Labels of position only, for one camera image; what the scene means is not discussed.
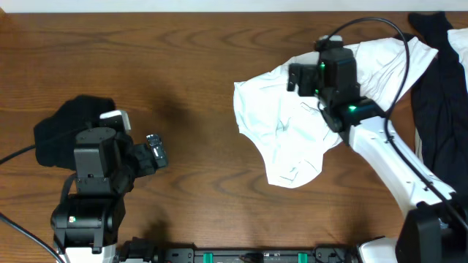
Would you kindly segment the white t-shirt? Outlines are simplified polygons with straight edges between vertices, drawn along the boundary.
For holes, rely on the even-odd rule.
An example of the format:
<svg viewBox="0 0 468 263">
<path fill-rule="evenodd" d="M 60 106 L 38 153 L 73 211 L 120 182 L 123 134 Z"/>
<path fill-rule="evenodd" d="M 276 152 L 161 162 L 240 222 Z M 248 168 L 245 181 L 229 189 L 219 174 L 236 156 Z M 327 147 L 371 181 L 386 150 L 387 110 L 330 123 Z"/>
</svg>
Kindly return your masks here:
<svg viewBox="0 0 468 263">
<path fill-rule="evenodd" d="M 427 70 L 435 48 L 411 37 L 377 39 L 348 47 L 358 66 L 361 95 L 388 110 Z M 270 72 L 234 84 L 233 109 L 239 132 L 259 150 L 268 183 L 298 188 L 322 171 L 323 155 L 341 142 L 317 108 L 317 98 L 287 91 L 290 64 L 316 64 L 317 52 L 290 58 Z"/>
</svg>

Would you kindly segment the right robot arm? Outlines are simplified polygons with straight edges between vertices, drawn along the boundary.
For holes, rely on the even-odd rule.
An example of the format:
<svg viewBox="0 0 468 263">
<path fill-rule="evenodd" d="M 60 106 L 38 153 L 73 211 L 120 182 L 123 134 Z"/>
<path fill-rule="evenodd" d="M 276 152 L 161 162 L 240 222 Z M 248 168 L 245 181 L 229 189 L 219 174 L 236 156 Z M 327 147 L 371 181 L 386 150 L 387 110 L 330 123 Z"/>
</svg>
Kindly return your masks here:
<svg viewBox="0 0 468 263">
<path fill-rule="evenodd" d="M 385 111 L 361 96 L 351 50 L 322 50 L 317 64 L 289 65 L 287 89 L 318 99 L 328 127 L 371 165 L 401 209 L 399 237 L 359 245 L 361 262 L 467 261 L 467 198 L 432 174 Z"/>
</svg>

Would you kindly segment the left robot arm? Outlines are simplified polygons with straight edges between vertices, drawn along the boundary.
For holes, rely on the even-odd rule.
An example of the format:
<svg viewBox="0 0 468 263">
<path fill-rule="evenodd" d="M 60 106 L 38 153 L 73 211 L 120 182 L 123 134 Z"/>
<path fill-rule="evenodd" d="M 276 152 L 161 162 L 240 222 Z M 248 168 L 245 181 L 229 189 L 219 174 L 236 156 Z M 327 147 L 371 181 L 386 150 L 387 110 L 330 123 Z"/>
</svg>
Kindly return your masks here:
<svg viewBox="0 0 468 263">
<path fill-rule="evenodd" d="M 137 178 L 168 165 L 160 137 L 134 144 L 124 131 L 109 127 L 77 134 L 76 172 L 64 184 L 51 216 L 53 241 L 60 262 L 155 262 L 155 249 L 143 242 L 116 250 L 126 210 L 124 196 Z"/>
</svg>

